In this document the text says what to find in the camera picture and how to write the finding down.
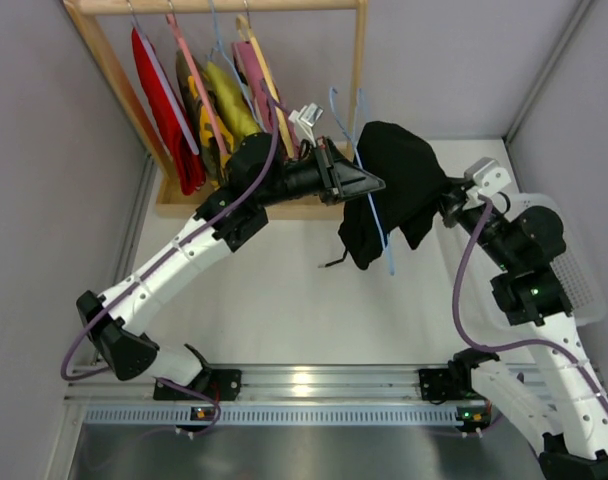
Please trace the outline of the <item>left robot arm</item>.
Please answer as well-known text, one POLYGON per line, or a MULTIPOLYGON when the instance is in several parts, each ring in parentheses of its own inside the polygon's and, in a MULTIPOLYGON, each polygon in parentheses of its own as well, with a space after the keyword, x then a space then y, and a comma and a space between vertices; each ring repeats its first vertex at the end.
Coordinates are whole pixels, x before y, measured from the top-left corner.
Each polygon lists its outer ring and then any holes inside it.
POLYGON ((306 196, 336 205, 385 187, 326 137, 311 142, 305 159, 285 160, 275 136, 252 134, 243 139, 226 170, 227 183, 142 267, 100 294, 86 291, 78 297, 85 335, 118 380, 145 375, 203 390, 211 367, 194 347, 166 348, 148 336, 160 309, 263 229, 267 207, 306 196))

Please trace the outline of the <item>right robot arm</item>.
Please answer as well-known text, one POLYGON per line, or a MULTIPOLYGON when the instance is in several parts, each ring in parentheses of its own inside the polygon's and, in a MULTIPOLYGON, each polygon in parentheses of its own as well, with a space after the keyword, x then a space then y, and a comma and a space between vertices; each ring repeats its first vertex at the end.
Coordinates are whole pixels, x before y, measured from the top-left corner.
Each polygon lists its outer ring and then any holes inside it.
POLYGON ((523 436, 547 479, 608 479, 608 394, 580 341, 573 307, 552 262, 566 251, 560 216, 532 206, 512 220, 470 180, 451 181, 439 212, 469 235, 451 309, 467 349, 450 367, 523 436), (465 330, 460 296, 475 247, 500 268, 493 298, 510 342, 482 344, 465 330))

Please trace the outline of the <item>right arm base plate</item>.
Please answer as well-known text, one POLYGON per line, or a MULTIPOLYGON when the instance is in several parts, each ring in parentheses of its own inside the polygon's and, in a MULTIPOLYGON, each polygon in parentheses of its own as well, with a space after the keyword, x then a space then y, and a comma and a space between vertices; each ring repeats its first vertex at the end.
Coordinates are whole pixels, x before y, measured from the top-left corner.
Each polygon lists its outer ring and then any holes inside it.
POLYGON ((448 368, 422 368, 418 370, 421 398, 431 404, 460 400, 460 391, 448 368))

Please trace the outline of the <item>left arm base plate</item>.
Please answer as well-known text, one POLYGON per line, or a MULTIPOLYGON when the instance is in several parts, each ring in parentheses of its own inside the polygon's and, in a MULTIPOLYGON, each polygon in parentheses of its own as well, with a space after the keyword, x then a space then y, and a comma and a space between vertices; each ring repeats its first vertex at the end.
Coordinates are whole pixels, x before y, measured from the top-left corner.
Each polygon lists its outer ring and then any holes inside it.
POLYGON ((234 401, 241 391, 241 385, 242 372, 238 369, 206 369, 182 390, 157 381, 153 399, 156 401, 184 401, 205 397, 216 402, 234 401))

